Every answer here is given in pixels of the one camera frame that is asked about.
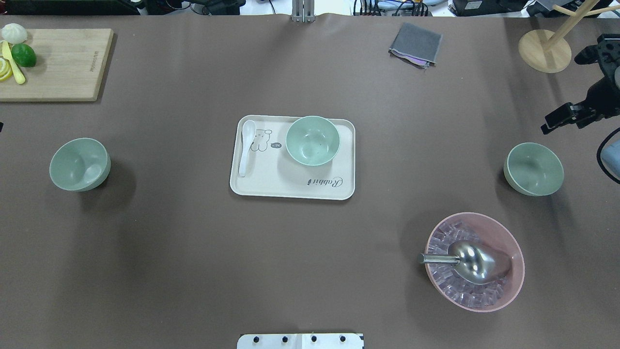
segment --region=round wooden base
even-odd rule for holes
[[[554,33],[550,30],[532,30],[519,40],[519,54],[530,67],[543,73],[557,73],[566,69],[572,54],[569,43],[560,39],[547,52],[543,50],[543,43],[547,42]]]

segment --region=cutting board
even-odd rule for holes
[[[0,82],[0,102],[96,101],[112,29],[27,29],[37,65],[20,68],[26,82]]]

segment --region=pale green bowl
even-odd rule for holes
[[[60,189],[91,190],[110,173],[110,155],[92,138],[78,138],[56,151],[50,163],[50,178]]]
[[[319,166],[331,161],[340,148],[336,126],[320,116],[293,122],[286,133],[286,150],[298,163]]]
[[[545,196],[560,189],[564,168],[556,154],[544,145],[521,143],[508,153],[504,176],[519,193]]]

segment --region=brown table surface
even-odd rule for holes
[[[620,327],[619,187],[595,161],[620,118],[543,135],[544,116],[602,77],[545,75],[517,42],[562,20],[319,16],[2,17],[115,32],[97,102],[3,103],[0,347],[235,348],[242,333],[360,332],[367,348],[611,348]],[[391,57],[403,22],[444,35],[437,66]],[[620,21],[584,20],[575,55]],[[348,119],[347,201],[242,197],[228,184],[247,114]],[[112,157],[69,193],[48,165],[68,140]],[[539,142],[563,187],[518,194],[508,151]],[[480,212],[525,256],[508,307],[451,304],[415,264],[434,226]]]

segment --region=gray cloth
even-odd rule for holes
[[[437,53],[443,35],[403,23],[389,52],[424,69],[431,63],[437,64]]]

